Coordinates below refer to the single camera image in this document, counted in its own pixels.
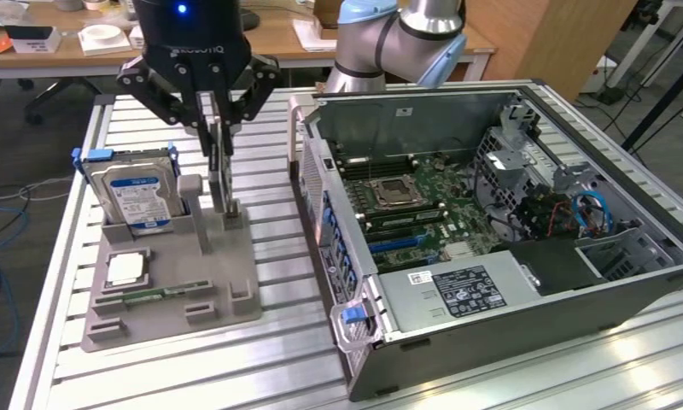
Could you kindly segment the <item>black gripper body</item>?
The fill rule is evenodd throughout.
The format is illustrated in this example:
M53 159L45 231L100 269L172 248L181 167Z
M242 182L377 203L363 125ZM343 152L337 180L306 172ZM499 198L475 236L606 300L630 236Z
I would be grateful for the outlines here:
M230 89L250 62L237 1L136 1L149 68L178 89Z

